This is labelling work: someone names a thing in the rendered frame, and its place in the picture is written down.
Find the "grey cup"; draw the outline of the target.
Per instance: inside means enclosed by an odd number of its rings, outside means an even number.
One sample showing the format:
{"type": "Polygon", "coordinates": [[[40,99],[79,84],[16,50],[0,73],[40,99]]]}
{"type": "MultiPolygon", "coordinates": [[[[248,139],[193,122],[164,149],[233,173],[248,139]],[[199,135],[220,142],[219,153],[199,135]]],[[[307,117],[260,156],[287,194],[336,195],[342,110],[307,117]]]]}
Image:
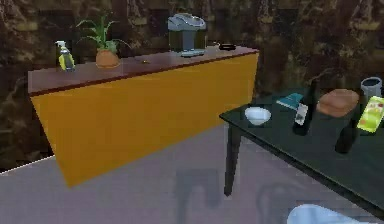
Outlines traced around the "grey cup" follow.
{"type": "Polygon", "coordinates": [[[362,89],[366,101],[373,96],[382,96],[382,79],[379,77],[368,77],[361,81],[360,88],[362,89]]]}

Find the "green plant in orange pot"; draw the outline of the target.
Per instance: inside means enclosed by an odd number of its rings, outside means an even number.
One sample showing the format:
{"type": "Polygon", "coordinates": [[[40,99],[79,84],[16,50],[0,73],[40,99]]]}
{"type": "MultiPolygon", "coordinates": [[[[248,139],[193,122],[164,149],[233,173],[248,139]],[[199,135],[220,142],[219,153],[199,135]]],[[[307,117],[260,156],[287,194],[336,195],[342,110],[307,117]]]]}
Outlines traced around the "green plant in orange pot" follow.
{"type": "Polygon", "coordinates": [[[95,64],[100,69],[112,69],[120,65],[120,58],[117,55],[117,47],[119,44],[130,45],[121,39],[108,39],[107,35],[111,26],[115,21],[108,21],[107,16],[100,17],[99,22],[91,19],[81,20],[76,27],[82,27],[88,30],[88,34],[81,37],[79,41],[89,39],[96,44],[96,58],[95,64]]]}

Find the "dark bottle with white label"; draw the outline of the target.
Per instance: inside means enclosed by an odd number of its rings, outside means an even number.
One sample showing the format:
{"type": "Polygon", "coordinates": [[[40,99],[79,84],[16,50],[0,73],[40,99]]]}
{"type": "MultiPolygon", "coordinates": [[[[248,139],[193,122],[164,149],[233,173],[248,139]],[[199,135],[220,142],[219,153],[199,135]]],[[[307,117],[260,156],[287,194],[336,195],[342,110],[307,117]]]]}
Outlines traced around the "dark bottle with white label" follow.
{"type": "Polygon", "coordinates": [[[296,135],[305,136],[310,128],[316,109],[316,89],[318,80],[313,79],[306,94],[299,101],[292,130],[296,135]]]}

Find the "teal book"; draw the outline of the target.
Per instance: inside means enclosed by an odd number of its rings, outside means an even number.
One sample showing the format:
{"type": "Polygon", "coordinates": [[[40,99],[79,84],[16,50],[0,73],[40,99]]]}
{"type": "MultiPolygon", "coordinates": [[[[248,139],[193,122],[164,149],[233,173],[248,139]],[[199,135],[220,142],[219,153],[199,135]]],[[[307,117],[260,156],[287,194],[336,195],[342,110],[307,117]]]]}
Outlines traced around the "teal book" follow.
{"type": "Polygon", "coordinates": [[[285,97],[282,97],[276,101],[277,104],[287,107],[292,110],[296,110],[299,106],[300,100],[303,98],[302,94],[291,93],[285,97]]]}

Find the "pale blue round object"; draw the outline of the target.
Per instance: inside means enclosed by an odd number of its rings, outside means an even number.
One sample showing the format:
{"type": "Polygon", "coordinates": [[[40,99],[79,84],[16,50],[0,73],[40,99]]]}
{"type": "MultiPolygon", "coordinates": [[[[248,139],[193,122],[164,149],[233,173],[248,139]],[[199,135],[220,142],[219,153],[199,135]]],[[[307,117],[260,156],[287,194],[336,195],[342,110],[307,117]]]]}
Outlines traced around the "pale blue round object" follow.
{"type": "Polygon", "coordinates": [[[314,204],[303,204],[289,213],[286,224],[377,224],[362,222],[314,204]]]}

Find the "grey coffee machine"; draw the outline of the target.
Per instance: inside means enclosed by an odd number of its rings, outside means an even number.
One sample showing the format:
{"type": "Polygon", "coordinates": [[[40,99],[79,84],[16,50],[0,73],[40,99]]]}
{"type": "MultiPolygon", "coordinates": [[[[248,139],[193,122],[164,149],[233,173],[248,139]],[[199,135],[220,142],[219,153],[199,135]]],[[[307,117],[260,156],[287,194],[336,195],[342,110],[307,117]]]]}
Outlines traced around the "grey coffee machine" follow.
{"type": "Polygon", "coordinates": [[[206,23],[202,18],[190,13],[177,13],[168,18],[167,26],[169,31],[181,34],[181,57],[201,56],[205,53],[205,48],[199,49],[195,46],[197,32],[206,29],[206,23]]]}

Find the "brown bread loaf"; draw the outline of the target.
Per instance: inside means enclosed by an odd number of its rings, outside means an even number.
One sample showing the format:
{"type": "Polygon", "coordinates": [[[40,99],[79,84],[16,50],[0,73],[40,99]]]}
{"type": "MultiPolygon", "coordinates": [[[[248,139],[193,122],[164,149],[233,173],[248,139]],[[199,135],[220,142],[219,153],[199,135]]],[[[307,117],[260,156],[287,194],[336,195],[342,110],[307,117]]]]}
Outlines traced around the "brown bread loaf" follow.
{"type": "Polygon", "coordinates": [[[355,108],[359,95],[348,89],[335,89],[320,97],[317,111],[331,117],[343,117],[355,108]]]}

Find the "orange counter with brown top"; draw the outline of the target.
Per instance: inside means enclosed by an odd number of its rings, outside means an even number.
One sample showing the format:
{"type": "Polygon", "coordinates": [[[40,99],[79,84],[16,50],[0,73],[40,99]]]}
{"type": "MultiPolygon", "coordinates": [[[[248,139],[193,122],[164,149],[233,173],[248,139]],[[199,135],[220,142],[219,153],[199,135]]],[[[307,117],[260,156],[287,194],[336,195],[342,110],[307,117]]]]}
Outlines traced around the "orange counter with brown top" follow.
{"type": "Polygon", "coordinates": [[[202,56],[164,52],[101,69],[31,71],[28,93],[68,186],[75,186],[220,124],[251,101],[257,50],[209,46],[202,56]]]}

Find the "yellow spray bottle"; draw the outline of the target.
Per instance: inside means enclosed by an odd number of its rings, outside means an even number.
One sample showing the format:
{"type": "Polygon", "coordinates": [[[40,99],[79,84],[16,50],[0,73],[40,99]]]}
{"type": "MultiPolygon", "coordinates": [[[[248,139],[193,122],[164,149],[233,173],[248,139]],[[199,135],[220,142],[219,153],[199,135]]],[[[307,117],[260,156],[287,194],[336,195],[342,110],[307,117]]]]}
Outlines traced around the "yellow spray bottle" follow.
{"type": "Polygon", "coordinates": [[[61,69],[64,71],[73,71],[75,69],[75,63],[70,50],[66,47],[66,42],[58,40],[55,44],[59,47],[60,56],[58,61],[61,69]]]}

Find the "dark bottle with green label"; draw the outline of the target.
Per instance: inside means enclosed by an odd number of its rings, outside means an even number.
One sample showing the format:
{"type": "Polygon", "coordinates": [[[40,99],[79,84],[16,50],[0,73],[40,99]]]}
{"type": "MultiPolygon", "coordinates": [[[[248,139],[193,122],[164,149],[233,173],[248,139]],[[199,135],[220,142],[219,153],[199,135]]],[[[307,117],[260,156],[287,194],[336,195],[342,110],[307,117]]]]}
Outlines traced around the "dark bottle with green label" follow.
{"type": "Polygon", "coordinates": [[[352,148],[359,131],[375,134],[384,119],[384,98],[363,96],[348,124],[341,130],[335,144],[335,151],[347,154],[352,148]]]}

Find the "white bowl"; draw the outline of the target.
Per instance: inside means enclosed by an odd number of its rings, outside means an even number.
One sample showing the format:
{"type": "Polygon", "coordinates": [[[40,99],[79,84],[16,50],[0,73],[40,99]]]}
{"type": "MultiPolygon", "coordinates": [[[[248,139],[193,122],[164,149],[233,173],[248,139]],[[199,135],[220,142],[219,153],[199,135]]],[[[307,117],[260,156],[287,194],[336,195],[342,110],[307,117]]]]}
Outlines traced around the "white bowl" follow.
{"type": "Polygon", "coordinates": [[[249,107],[244,114],[246,119],[255,126],[262,125],[271,118],[270,111],[261,107],[249,107]]]}

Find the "dark green table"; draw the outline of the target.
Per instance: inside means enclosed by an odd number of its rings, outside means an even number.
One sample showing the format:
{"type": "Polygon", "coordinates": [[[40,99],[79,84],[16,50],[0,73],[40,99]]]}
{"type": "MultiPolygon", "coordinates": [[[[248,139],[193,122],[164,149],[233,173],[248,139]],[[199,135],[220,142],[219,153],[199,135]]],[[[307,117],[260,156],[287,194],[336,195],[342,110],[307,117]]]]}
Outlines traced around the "dark green table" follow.
{"type": "Polygon", "coordinates": [[[373,135],[360,133],[351,150],[339,154],[335,144],[350,117],[317,113],[309,133],[296,135],[292,130],[295,111],[276,103],[292,92],[257,98],[220,115],[229,124],[224,194],[232,194],[240,142],[245,137],[384,221],[384,126],[373,135]],[[255,126],[244,114],[249,107],[265,108],[271,118],[255,126]]]}

